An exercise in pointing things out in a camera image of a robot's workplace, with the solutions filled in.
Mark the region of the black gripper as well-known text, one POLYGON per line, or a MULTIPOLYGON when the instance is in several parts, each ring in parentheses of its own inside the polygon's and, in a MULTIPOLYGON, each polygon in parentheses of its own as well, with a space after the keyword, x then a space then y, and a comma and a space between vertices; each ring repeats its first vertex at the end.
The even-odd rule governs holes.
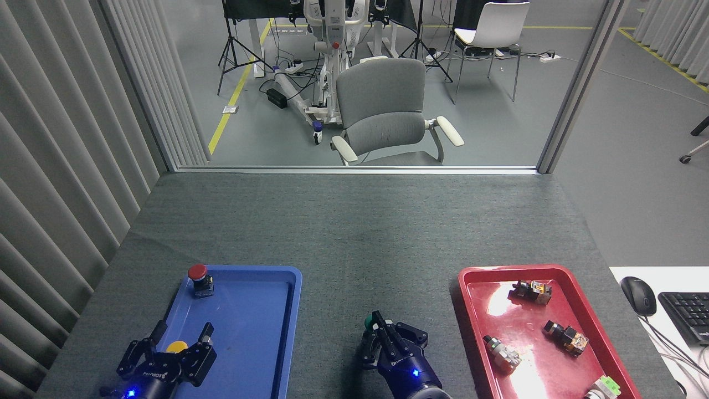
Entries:
POLYGON ((124 381, 116 388, 104 386, 103 398, 173 398, 182 383, 202 385, 217 357, 213 324, 205 323, 197 342, 177 354, 179 362, 149 362, 166 330, 166 322, 159 320, 149 336, 129 343, 116 368, 124 381), (148 361, 138 365, 143 357, 148 361))
POLYGON ((385 321, 379 310, 365 319, 362 368, 379 374, 395 398, 441 397, 441 382, 424 356, 428 333, 406 323, 385 321))

